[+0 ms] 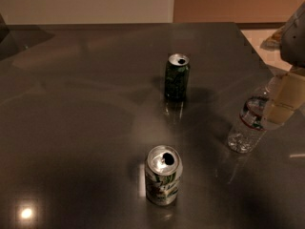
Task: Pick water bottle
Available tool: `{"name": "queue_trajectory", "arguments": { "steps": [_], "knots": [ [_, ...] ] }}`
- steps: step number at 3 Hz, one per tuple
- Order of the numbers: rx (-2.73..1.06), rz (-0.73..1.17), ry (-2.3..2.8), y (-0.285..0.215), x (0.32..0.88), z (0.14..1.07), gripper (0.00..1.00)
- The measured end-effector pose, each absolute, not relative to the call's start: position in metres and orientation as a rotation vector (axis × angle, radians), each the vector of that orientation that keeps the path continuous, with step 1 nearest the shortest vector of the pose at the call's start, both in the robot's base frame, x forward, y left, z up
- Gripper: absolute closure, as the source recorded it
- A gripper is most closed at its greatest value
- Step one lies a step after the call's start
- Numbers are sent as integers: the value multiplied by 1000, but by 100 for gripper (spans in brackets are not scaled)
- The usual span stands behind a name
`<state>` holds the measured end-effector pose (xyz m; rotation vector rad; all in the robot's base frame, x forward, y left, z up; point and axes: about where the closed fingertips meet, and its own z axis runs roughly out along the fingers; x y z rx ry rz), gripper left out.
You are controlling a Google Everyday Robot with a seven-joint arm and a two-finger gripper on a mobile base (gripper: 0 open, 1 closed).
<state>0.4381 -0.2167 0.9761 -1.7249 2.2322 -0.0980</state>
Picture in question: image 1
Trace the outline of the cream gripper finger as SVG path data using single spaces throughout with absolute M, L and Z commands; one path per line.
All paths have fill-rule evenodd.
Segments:
M 282 126 L 305 103 L 305 69 L 292 67 L 272 78 L 269 100 L 262 117 L 263 126 Z

